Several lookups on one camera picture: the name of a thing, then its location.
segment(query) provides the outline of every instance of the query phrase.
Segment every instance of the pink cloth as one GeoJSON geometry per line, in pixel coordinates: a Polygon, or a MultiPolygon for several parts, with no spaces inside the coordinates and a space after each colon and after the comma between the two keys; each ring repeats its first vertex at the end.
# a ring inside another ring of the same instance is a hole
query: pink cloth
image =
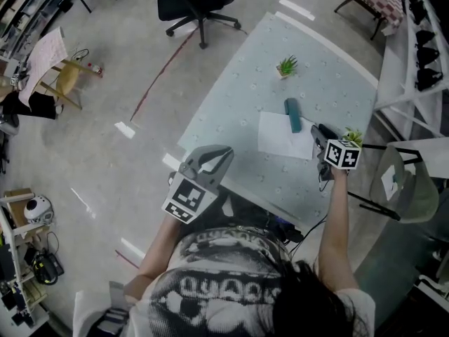
{"type": "Polygon", "coordinates": [[[29,97],[34,88],[49,69],[67,58],[67,50],[62,40],[61,28],[58,27],[40,39],[28,58],[29,80],[19,92],[19,99],[29,107],[29,97]]]}
{"type": "Polygon", "coordinates": [[[395,33],[404,17],[401,0],[364,0],[369,6],[387,19],[391,34],[395,33]]]}

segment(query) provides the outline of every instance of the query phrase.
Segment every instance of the table leg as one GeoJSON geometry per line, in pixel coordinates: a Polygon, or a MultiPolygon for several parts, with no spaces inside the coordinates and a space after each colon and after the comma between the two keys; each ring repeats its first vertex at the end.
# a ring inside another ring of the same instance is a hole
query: table leg
{"type": "Polygon", "coordinates": [[[339,6],[337,6],[337,8],[334,10],[334,13],[339,11],[343,6],[349,4],[351,1],[353,1],[353,0],[344,0],[339,6]]]}
{"type": "Polygon", "coordinates": [[[377,34],[377,31],[379,31],[380,24],[382,24],[382,21],[386,20],[386,18],[380,18],[379,21],[377,21],[376,30],[374,31],[374,34],[371,36],[370,40],[372,41],[374,37],[377,34]]]}
{"type": "Polygon", "coordinates": [[[78,104],[74,103],[72,100],[70,100],[66,95],[60,93],[58,90],[55,90],[53,87],[51,87],[50,85],[47,85],[45,82],[41,82],[41,85],[46,88],[48,91],[50,91],[51,93],[54,93],[57,97],[63,99],[66,103],[69,103],[73,106],[75,106],[77,109],[81,110],[81,106],[79,106],[78,104]]]}

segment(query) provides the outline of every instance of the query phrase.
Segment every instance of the white paper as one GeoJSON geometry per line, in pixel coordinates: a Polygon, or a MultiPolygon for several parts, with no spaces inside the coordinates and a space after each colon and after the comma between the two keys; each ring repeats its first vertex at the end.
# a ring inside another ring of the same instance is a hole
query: white paper
{"type": "Polygon", "coordinates": [[[288,115],[261,112],[258,150],[311,160],[314,151],[314,138],[310,133],[312,125],[309,120],[301,117],[301,132],[292,133],[288,115]]]}
{"type": "Polygon", "coordinates": [[[381,177],[385,194],[387,196],[387,201],[389,201],[398,190],[398,184],[394,181],[395,175],[396,171],[394,166],[390,166],[381,177]]]}
{"type": "Polygon", "coordinates": [[[29,107],[29,97],[42,77],[56,64],[67,58],[61,28],[58,27],[40,39],[28,58],[29,80],[25,88],[19,92],[19,100],[29,107]]]}

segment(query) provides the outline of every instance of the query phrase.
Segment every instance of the small potted plant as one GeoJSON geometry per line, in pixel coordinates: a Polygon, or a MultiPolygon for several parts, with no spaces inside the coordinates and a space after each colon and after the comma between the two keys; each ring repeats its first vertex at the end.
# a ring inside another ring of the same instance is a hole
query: small potted plant
{"type": "Polygon", "coordinates": [[[362,147],[362,132],[353,131],[350,127],[346,127],[347,131],[343,135],[343,140],[354,141],[359,147],[362,147]]]}
{"type": "Polygon", "coordinates": [[[276,66],[279,78],[285,79],[296,72],[297,61],[294,55],[282,60],[279,65],[276,66]]]}

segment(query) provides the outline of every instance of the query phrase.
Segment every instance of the hand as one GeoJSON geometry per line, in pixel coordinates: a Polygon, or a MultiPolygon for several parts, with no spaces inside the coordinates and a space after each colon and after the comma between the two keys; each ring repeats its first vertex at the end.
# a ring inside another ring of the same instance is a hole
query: hand
{"type": "Polygon", "coordinates": [[[342,178],[347,178],[348,173],[346,170],[340,170],[334,166],[330,167],[330,171],[332,172],[332,176],[334,176],[334,180],[341,180],[342,178]]]}

